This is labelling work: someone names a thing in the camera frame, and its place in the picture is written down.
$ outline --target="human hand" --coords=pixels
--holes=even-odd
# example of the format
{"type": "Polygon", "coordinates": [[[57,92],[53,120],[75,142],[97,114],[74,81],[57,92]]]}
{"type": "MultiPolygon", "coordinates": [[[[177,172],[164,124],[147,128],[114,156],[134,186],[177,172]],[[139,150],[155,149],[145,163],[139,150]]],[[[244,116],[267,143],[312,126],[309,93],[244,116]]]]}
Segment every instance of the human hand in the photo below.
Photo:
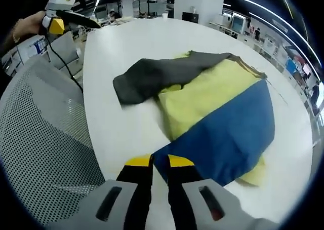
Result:
{"type": "Polygon", "coordinates": [[[19,39],[27,34],[38,34],[44,15],[45,11],[39,11],[20,20],[14,30],[15,38],[19,39]]]}

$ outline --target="gray mesh chair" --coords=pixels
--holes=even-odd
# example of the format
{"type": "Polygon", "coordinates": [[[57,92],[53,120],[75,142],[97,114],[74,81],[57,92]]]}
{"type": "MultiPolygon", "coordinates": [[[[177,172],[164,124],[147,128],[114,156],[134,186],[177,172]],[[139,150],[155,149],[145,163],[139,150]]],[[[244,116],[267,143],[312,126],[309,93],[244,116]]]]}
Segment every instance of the gray mesh chair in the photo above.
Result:
{"type": "Polygon", "coordinates": [[[20,69],[0,100],[0,157],[15,193],[42,225],[72,216],[104,183],[82,93],[41,56],[20,69]]]}

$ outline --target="white table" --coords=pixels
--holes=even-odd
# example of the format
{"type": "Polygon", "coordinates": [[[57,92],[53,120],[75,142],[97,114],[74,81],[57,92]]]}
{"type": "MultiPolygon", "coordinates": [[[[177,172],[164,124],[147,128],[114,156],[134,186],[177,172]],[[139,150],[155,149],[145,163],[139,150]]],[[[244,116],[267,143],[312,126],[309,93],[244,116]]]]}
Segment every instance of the white table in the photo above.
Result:
{"type": "MultiPolygon", "coordinates": [[[[309,116],[295,89],[266,59],[240,41],[211,28],[175,19],[135,20],[88,35],[84,99],[90,137],[105,179],[115,179],[131,157],[153,153],[169,141],[153,100],[121,107],[112,80],[141,58],[171,59],[189,50],[230,52],[268,75],[275,138],[265,151],[267,175],[261,187],[225,186],[253,217],[279,222],[308,182],[312,160],[309,116]]],[[[154,172],[147,229],[173,229],[167,186],[154,172]]]]}
{"type": "Polygon", "coordinates": [[[219,30],[219,31],[221,31],[220,29],[223,28],[223,29],[228,30],[228,31],[230,31],[230,32],[234,32],[234,33],[237,34],[237,35],[241,35],[241,33],[237,32],[237,31],[234,31],[234,30],[232,30],[231,28],[228,28],[228,27],[226,27],[226,26],[224,26],[224,25],[217,24],[217,23],[214,23],[214,22],[210,22],[209,24],[218,27],[218,30],[219,30]]]}

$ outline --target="black cable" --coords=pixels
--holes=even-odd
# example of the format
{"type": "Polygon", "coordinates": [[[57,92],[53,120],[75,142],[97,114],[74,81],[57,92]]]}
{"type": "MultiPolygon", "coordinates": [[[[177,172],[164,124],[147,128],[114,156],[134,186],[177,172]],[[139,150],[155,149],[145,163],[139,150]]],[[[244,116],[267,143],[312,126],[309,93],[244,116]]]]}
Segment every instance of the black cable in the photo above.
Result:
{"type": "Polygon", "coordinates": [[[20,58],[20,62],[22,62],[22,58],[21,58],[21,55],[20,55],[20,52],[19,52],[19,49],[18,49],[18,45],[16,44],[16,49],[17,49],[17,52],[18,52],[18,55],[19,55],[19,58],[20,58]]]}
{"type": "Polygon", "coordinates": [[[54,54],[56,54],[57,57],[59,57],[59,59],[63,62],[63,64],[65,65],[65,67],[67,68],[67,71],[69,72],[70,76],[71,76],[71,79],[76,83],[76,85],[80,88],[81,92],[83,93],[83,88],[82,86],[76,81],[76,79],[73,77],[69,67],[67,66],[67,64],[65,63],[65,61],[62,59],[62,57],[56,53],[56,51],[53,49],[52,45],[51,45],[51,42],[49,41],[48,39],[48,36],[47,36],[47,33],[45,33],[45,38],[47,40],[47,42],[49,43],[49,46],[51,48],[51,50],[53,51],[54,54]]]}

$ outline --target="ceiling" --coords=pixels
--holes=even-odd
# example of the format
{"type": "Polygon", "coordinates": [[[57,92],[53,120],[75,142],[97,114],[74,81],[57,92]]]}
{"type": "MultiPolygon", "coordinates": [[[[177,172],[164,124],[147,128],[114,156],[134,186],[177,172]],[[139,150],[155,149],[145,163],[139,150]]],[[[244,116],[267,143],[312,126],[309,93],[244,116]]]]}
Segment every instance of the ceiling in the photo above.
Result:
{"type": "MultiPolygon", "coordinates": [[[[16,0],[21,3],[18,7],[22,13],[20,16],[27,16],[32,13],[35,13],[38,10],[44,9],[47,0],[16,0]]],[[[95,5],[96,0],[87,2],[86,0],[77,0],[80,2],[80,5],[75,7],[76,9],[87,9],[92,8],[95,5]]],[[[100,0],[100,3],[113,3],[117,0],[100,0]]],[[[321,53],[321,50],[324,50],[324,40],[321,35],[322,27],[318,25],[319,18],[316,17],[320,8],[322,0],[252,0],[256,3],[265,6],[266,8],[272,10],[273,12],[280,15],[292,26],[294,26],[299,33],[301,33],[305,38],[308,37],[308,41],[316,53],[321,56],[324,60],[324,56],[321,53]]],[[[248,14],[249,12],[258,12],[257,15],[261,16],[264,19],[271,19],[269,13],[260,11],[260,8],[253,6],[249,3],[245,3],[240,0],[224,0],[225,3],[231,4],[232,9],[243,14],[248,14]]],[[[302,48],[306,49],[305,53],[309,53],[308,48],[305,46],[302,48]]]]}

